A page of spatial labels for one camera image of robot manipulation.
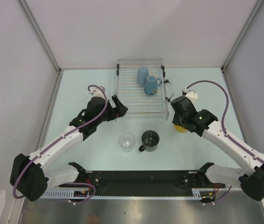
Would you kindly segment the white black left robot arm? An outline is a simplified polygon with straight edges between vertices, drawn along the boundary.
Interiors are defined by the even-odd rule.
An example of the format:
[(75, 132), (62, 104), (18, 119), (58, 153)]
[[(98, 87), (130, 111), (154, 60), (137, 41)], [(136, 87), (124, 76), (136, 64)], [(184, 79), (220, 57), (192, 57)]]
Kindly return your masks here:
[(128, 108), (116, 95), (112, 96), (115, 107), (104, 96), (92, 97), (87, 107), (80, 111), (69, 126), (47, 146), (28, 156), (19, 154), (15, 157), (10, 177), (13, 186), (13, 196), (30, 201), (39, 199), (46, 190), (71, 182), (82, 186), (86, 181), (84, 169), (75, 162), (70, 162), (63, 168), (51, 170), (50, 167), (75, 145), (91, 136), (97, 127), (105, 122), (125, 116)]

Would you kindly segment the yellow ceramic mug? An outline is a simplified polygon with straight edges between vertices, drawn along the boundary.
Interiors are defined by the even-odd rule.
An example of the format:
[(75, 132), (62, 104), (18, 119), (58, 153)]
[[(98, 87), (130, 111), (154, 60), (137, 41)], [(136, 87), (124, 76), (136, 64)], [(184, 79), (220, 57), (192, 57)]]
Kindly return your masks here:
[(174, 128), (179, 133), (186, 133), (188, 130), (183, 128), (182, 126), (174, 125)]

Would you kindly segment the grey ceramic mug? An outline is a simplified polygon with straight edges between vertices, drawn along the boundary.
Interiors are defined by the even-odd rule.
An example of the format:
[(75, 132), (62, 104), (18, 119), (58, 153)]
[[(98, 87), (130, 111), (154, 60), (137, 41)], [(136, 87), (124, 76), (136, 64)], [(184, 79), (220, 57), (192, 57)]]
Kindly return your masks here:
[(139, 147), (140, 152), (153, 152), (160, 141), (158, 133), (154, 130), (147, 130), (141, 136), (142, 145)]

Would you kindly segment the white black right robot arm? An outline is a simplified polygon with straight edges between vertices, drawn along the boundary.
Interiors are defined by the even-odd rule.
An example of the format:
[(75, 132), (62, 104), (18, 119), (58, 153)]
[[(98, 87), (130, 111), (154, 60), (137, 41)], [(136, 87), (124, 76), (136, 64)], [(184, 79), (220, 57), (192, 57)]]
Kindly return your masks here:
[(223, 183), (241, 188), (251, 199), (261, 201), (264, 198), (264, 154), (237, 140), (208, 110), (198, 112), (186, 96), (174, 99), (171, 106), (175, 123), (212, 142), (239, 166), (228, 168), (206, 163), (200, 169), (198, 183), (203, 187)]

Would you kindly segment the clear octagonal glass cup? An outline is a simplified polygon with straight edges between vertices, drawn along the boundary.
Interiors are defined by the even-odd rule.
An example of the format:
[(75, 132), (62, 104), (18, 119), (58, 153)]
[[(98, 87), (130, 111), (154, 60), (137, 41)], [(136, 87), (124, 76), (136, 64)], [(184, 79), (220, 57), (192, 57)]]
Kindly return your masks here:
[(124, 152), (130, 152), (135, 144), (135, 137), (131, 133), (124, 133), (119, 137), (118, 142)]

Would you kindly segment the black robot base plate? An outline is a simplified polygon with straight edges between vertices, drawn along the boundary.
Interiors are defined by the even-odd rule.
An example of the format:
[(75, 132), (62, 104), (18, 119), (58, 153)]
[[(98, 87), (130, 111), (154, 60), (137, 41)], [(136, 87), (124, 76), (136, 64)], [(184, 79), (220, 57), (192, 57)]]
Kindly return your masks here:
[(119, 191), (120, 189), (152, 190), (161, 188), (172, 189), (220, 189), (223, 183), (214, 184), (205, 175), (196, 170), (165, 170), (165, 171), (86, 171), (79, 175), (75, 183), (87, 182), (100, 190)]

